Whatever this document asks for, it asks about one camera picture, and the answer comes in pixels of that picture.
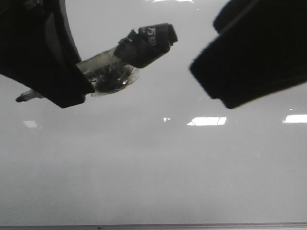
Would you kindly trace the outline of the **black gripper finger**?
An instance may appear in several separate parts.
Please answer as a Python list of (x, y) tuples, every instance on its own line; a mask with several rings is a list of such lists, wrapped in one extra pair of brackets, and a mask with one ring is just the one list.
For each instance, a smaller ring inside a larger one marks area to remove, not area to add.
[(307, 81), (307, 3), (231, 0), (216, 16), (218, 36), (190, 71), (206, 93), (236, 108)]
[(0, 3), (0, 73), (29, 88), (18, 103), (46, 98), (67, 108), (94, 89), (78, 69), (81, 61), (63, 0)]

